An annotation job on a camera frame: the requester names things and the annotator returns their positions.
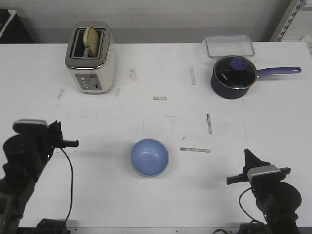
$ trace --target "gray wall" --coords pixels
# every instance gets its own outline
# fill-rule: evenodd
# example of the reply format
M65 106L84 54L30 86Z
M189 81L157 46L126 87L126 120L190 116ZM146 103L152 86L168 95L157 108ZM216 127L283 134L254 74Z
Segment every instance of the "gray wall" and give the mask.
M290 0L1 0L38 43L68 42L80 21L104 21L116 43L201 42L248 34L268 41Z

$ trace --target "white table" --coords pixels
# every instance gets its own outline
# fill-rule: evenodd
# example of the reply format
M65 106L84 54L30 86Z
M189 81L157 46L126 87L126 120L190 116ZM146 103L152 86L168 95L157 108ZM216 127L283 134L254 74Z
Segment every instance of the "white table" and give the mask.
M89 95L78 91L65 67L67 44L0 45L0 142L15 134L12 124L20 118L59 120L64 138L80 141L78 148L66 148L74 167L67 226L238 227L249 221L238 205L249 183L228 186L226 177L242 172L245 148L276 167L291 167L284 181L303 199L297 225L312 226L312 59L304 43L254 43L250 59L257 69L300 66L302 73L258 80L236 100L212 90L215 60L204 44L115 47L112 89ZM170 153L158 177L141 177L131 167L131 148L143 138L158 139ZM1 151L0 164L5 162ZM70 168L55 150L20 226L36 226L44 217L64 219L69 197ZM251 193L242 202L263 220Z

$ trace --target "purple handle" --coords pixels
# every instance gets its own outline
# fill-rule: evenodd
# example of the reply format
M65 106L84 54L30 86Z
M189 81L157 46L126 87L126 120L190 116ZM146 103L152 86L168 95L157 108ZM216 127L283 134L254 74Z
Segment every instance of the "purple handle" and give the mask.
M300 73L301 67L272 67L258 70L258 79L273 74L291 74Z

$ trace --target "cream toaster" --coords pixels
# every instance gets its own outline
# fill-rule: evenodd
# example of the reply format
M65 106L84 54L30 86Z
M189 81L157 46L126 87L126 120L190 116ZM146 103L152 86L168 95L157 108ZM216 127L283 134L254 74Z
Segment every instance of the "cream toaster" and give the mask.
M84 43L90 27L97 33L92 56ZM103 94L110 90L116 70L116 51L109 25L97 21L78 23L68 43L65 64L80 91Z

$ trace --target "bowl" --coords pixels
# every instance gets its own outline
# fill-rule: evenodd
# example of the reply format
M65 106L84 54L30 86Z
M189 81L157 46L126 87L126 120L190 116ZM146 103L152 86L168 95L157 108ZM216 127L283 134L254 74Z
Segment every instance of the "bowl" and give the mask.
M138 141L130 155L133 169L141 176L154 177L161 174L169 162L169 154L163 144L155 139Z

